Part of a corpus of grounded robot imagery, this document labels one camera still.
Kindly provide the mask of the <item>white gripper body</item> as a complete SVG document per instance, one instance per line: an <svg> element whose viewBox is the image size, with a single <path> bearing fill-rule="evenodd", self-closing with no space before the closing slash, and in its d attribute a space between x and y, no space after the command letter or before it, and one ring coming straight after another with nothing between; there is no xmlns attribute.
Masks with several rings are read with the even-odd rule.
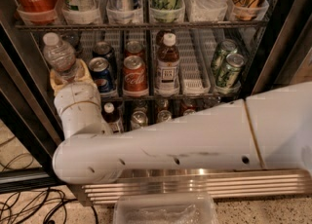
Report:
<svg viewBox="0 0 312 224"><path fill-rule="evenodd" d="M54 104L59 113L80 103L100 106L100 95L95 84L75 82L63 87L55 96Z"/></svg>

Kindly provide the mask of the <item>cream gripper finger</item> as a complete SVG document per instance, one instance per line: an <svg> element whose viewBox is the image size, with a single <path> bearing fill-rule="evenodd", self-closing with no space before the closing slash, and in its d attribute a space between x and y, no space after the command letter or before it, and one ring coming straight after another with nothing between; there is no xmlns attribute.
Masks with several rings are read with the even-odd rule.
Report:
<svg viewBox="0 0 312 224"><path fill-rule="evenodd" d="M78 70L76 74L76 81L91 84L95 87L96 84L90 74L90 71L86 62L83 59L78 58L77 63L78 63Z"/></svg>
<svg viewBox="0 0 312 224"><path fill-rule="evenodd" d="M68 82L58 75L54 69L52 69L50 71L50 84L54 90L54 95L57 95L59 91L68 84Z"/></svg>

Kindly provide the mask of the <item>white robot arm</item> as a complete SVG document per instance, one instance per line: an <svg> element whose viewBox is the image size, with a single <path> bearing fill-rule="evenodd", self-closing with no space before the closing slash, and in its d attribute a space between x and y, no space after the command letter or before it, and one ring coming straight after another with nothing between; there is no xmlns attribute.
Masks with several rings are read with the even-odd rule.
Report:
<svg viewBox="0 0 312 224"><path fill-rule="evenodd" d="M101 116L89 75L58 89L65 140L53 169L68 184L115 181L126 169L312 169L312 83L291 85L135 131Z"/></svg>

